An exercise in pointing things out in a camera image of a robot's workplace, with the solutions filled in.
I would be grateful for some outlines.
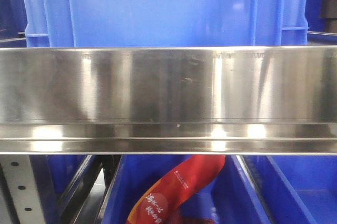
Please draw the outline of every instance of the blue storage box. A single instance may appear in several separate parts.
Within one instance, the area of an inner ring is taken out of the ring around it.
[[[0,40],[18,38],[27,25],[25,5],[23,0],[0,0]],[[11,42],[11,47],[22,45]]]
[[[309,30],[324,32],[325,19],[321,18],[323,0],[306,0],[305,17],[309,23]]]
[[[29,47],[306,44],[305,0],[25,0]]]
[[[64,192],[71,182],[85,155],[48,155],[54,190],[57,194]]]
[[[26,47],[25,38],[10,38],[7,40],[0,39],[0,47]]]
[[[125,224],[138,199],[189,156],[125,155],[117,171],[102,224]],[[220,224],[270,224],[237,157],[228,156],[215,181],[182,204],[182,215]]]
[[[336,156],[246,157],[275,223],[337,222]]]

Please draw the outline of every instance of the metal rack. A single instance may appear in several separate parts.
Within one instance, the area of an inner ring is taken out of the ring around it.
[[[80,223],[103,167],[102,220],[118,157],[88,156],[57,201],[38,183],[44,154],[337,154],[337,46],[4,48],[0,61],[12,223]],[[18,210],[24,192],[35,203]]]

